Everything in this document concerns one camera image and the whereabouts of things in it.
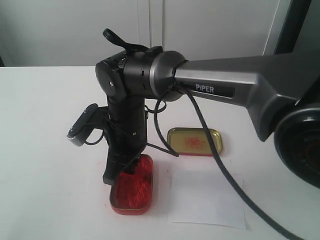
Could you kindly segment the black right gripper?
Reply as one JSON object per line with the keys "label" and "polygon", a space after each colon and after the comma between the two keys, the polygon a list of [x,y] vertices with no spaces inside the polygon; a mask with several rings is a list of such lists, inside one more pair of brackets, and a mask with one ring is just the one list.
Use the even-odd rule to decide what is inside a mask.
{"label": "black right gripper", "polygon": [[145,99],[128,97],[117,101],[107,98],[109,123],[108,153],[103,183],[114,185],[120,173],[134,175],[141,152],[147,143]]}

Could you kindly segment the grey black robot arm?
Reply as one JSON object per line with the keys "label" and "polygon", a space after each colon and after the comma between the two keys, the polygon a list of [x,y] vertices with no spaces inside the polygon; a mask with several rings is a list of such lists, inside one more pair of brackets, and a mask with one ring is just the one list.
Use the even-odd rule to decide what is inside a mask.
{"label": "grey black robot arm", "polygon": [[95,66],[111,118],[131,133],[146,99],[178,100],[185,93],[247,109],[257,137],[274,136],[283,163],[320,185],[320,52],[187,60],[161,47],[122,51]]}

